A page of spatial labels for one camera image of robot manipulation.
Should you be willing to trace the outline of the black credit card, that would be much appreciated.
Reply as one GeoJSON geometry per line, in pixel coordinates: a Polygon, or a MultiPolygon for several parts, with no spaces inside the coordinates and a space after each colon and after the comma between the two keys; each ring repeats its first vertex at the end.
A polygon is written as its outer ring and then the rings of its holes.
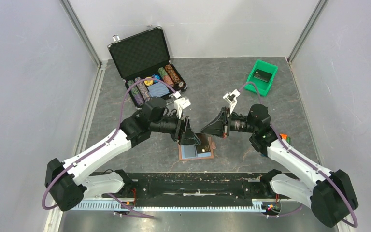
{"type": "Polygon", "coordinates": [[[254,78],[262,82],[269,83],[272,79],[272,73],[269,73],[269,72],[266,72],[260,69],[256,69],[254,71],[254,78]]]}
{"type": "Polygon", "coordinates": [[[204,153],[210,153],[211,148],[210,148],[210,142],[209,142],[207,135],[202,134],[202,133],[197,133],[197,137],[200,140],[200,144],[195,145],[196,154],[200,155],[204,153]]]}

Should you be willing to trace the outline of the tan leather card holder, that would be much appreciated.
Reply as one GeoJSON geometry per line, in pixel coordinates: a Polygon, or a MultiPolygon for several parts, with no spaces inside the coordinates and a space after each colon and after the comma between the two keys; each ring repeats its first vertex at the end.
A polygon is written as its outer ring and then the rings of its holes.
{"type": "Polygon", "coordinates": [[[215,142],[212,141],[211,137],[208,137],[210,142],[210,153],[196,154],[195,145],[178,145],[179,148],[179,160],[201,160],[201,159],[212,159],[214,157],[214,150],[216,149],[215,142]]]}

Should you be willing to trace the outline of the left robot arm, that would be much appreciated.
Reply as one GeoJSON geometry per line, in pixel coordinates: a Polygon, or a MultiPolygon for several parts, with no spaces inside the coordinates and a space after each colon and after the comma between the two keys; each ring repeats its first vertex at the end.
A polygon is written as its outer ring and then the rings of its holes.
{"type": "Polygon", "coordinates": [[[108,193],[129,196],[132,183],[123,171],[96,176],[92,173],[117,155],[149,139],[153,132],[169,134],[179,145],[200,145],[201,141],[192,130],[189,117],[183,116],[183,110],[191,105],[190,100],[179,97],[173,105],[174,111],[166,113],[166,101],[152,97],[109,135],[84,152],[64,161],[57,158],[49,161],[43,209],[59,208],[65,212],[73,209],[85,197],[108,193]]]}

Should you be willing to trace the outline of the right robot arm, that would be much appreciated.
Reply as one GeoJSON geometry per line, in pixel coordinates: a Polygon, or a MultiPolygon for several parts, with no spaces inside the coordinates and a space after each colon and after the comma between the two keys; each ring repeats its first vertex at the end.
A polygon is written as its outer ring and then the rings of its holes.
{"type": "Polygon", "coordinates": [[[339,222],[356,228],[355,210],[359,204],[349,175],[332,171],[307,158],[286,140],[271,124],[268,109],[262,104],[251,106],[246,116],[223,107],[218,116],[203,127],[202,133],[227,138],[231,131],[250,133],[249,141],[257,152],[281,164],[295,178],[271,170],[260,179],[260,192],[265,197],[275,194],[289,197],[308,207],[325,226],[339,222]]]}

